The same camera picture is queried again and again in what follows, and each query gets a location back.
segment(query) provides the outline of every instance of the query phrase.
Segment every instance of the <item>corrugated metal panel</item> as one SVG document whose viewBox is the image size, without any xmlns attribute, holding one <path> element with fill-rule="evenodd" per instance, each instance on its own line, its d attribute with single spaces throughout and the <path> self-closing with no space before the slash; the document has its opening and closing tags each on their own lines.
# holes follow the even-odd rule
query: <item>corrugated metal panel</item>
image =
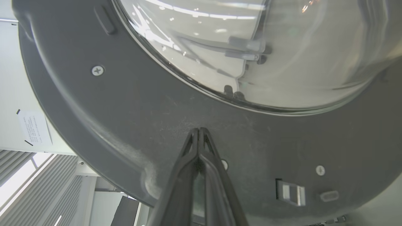
<svg viewBox="0 0 402 226">
<path fill-rule="evenodd" d="M 56 156 L 3 214 L 0 225 L 36 226 L 49 205 L 73 177 L 76 156 Z"/>
<path fill-rule="evenodd" d="M 35 154 L 0 150 L 0 187 Z"/>
<path fill-rule="evenodd" d="M 62 217 L 57 226 L 68 226 L 70 224 L 77 210 L 81 182 L 82 176 L 75 176 L 43 226 L 54 226 L 60 216 Z"/>
</svg>

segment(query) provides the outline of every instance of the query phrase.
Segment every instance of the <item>screw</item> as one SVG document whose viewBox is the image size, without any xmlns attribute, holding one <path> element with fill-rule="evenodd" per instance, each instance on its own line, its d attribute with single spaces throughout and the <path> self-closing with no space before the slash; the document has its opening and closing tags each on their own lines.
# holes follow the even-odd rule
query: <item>screw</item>
<svg viewBox="0 0 402 226">
<path fill-rule="evenodd" d="M 221 161 L 222 161 L 222 164 L 224 165 L 225 170 L 228 170 L 228 167 L 229 167 L 228 163 L 223 159 Z"/>
<path fill-rule="evenodd" d="M 92 68 L 92 74 L 95 76 L 102 75 L 105 70 L 103 69 L 102 66 L 95 66 Z"/>
<path fill-rule="evenodd" d="M 316 172 L 320 176 L 324 176 L 325 174 L 325 168 L 323 166 L 317 166 L 316 167 Z"/>
</svg>

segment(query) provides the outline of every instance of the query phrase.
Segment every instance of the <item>scratched gray surface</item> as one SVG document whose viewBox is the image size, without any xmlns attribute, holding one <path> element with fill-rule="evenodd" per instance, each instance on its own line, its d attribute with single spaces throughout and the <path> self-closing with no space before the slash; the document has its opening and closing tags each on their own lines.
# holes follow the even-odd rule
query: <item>scratched gray surface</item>
<svg viewBox="0 0 402 226">
<path fill-rule="evenodd" d="M 101 3 L 114 35 L 104 33 L 93 13 Z M 131 39 L 108 1 L 13 4 L 29 79 L 51 122 L 100 175 L 144 203 L 155 204 L 187 133 L 201 126 L 228 162 L 251 225 L 300 226 L 340 216 L 402 170 L 400 64 L 337 110 L 265 115 L 213 100 L 166 72 Z M 98 64 L 105 73 L 92 76 Z M 315 173 L 317 165 L 326 167 L 325 176 Z M 277 201 L 275 178 L 305 186 L 307 206 Z M 320 202 L 318 194 L 328 190 L 339 191 L 340 199 Z"/>
</svg>

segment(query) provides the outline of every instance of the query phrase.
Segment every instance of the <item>transparent glass dome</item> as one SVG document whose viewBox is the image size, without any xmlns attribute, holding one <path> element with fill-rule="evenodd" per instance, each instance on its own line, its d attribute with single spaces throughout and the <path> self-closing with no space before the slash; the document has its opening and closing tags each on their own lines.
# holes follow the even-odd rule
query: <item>transparent glass dome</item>
<svg viewBox="0 0 402 226">
<path fill-rule="evenodd" d="M 402 55 L 400 0 L 120 0 L 139 44 L 188 84 L 240 107 L 318 113 Z"/>
</svg>

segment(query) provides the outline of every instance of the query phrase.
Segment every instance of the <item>gray slatted ceiling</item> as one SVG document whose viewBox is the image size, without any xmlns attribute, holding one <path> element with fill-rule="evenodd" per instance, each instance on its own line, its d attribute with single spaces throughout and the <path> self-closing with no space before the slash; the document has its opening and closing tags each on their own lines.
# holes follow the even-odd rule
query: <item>gray slatted ceiling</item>
<svg viewBox="0 0 402 226">
<path fill-rule="evenodd" d="M 81 182 L 82 176 L 75 176 L 43 226 L 54 226 L 60 216 L 62 217 L 57 226 L 68 226 L 70 224 L 77 210 Z"/>
<path fill-rule="evenodd" d="M 0 150 L 0 187 L 35 154 Z"/>
<path fill-rule="evenodd" d="M 0 225 L 36 226 L 76 169 L 76 156 L 56 156 L 7 210 Z"/>
</svg>

